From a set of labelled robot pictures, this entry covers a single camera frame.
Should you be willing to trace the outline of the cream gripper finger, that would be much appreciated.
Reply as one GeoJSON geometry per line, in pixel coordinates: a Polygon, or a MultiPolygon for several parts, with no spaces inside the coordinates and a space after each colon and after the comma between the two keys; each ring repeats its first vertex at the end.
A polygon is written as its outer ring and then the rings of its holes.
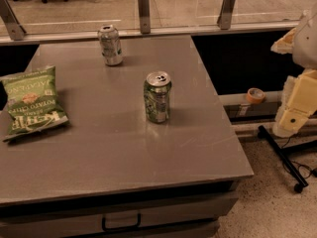
{"type": "Polygon", "coordinates": [[[291,54],[293,50],[293,40],[295,33],[295,28],[288,31],[282,38],[273,43],[270,50],[281,55],[291,54]]]}
{"type": "Polygon", "coordinates": [[[297,77],[289,76],[281,94],[272,132],[287,138],[297,134],[317,110],[317,71],[305,69],[297,77]]]}

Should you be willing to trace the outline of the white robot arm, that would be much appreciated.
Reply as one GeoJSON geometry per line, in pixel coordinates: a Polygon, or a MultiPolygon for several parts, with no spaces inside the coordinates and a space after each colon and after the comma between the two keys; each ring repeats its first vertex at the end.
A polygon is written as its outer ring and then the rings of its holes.
{"type": "Polygon", "coordinates": [[[305,10],[299,24],[270,49],[292,54],[293,62],[304,68],[297,77],[287,77],[272,127],[275,136],[287,138],[297,134],[317,110],[317,4],[305,10]]]}

